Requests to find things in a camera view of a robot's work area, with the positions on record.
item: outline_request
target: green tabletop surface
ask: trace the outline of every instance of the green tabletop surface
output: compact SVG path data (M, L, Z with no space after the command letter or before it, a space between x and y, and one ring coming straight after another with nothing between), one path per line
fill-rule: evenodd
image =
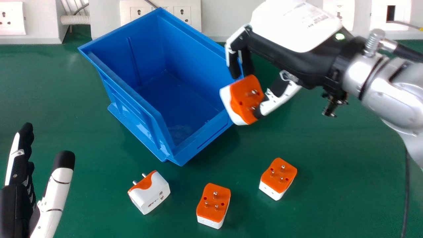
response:
M232 126L183 167L160 162L107 110L100 77L77 50L87 26L62 45L0 46L0 175L14 134L34 125L31 160L37 199L61 150L76 154L74 177L57 238L396 238L404 212L405 153L400 137L351 98L338 118L322 116L322 89L302 89L261 121ZM406 45L423 52L419 41ZM254 58L265 88L278 70ZM298 169L280 201L258 189L260 176L281 157ZM170 196L147 215L127 191L153 170ZM220 230L197 222L207 183L232 192ZM423 237L423 172L411 162L407 237Z

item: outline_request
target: robotic hand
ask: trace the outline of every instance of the robotic hand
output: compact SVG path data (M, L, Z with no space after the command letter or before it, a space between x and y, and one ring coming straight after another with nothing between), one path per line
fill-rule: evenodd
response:
M61 219L75 166L75 155L60 152L43 198L36 204L30 162L33 126L16 133L10 150L5 187L0 190L0 237L52 238Z
M252 124L300 88L321 86L329 100L324 115L336 117L335 109L348 104L349 94L357 97L401 136L423 168L423 55L386 39L383 30L373 30L367 39L354 37L337 17L305 0L266 0L227 40L225 51L232 77L246 76L220 90L235 124ZM264 94L251 53L281 69Z

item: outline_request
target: blue plastic bin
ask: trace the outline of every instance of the blue plastic bin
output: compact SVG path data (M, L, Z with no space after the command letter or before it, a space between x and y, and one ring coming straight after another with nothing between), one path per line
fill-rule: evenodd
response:
M162 162L184 165L232 125L219 96L234 82L224 48L162 8L79 50L108 110Z

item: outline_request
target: white adapter body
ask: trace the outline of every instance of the white adapter body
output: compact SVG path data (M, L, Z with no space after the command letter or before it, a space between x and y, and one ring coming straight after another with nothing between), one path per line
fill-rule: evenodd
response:
M134 186L129 189L128 195L142 214L146 215L170 195L170 188L169 183L156 170L143 176L140 182L133 182Z

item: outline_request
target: orange and white plug adapter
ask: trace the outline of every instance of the orange and white plug adapter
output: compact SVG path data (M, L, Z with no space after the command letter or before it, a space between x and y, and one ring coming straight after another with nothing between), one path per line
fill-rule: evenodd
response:
M143 174L143 177L138 183L132 182L134 186L129 189L128 195L143 215L146 215L169 196L170 188L156 170L148 175Z
M281 158L276 158L261 176L258 188L278 201L292 184L296 175L297 169L294 166Z
M197 221L220 229L228 211L231 191L228 188L208 183L197 206Z

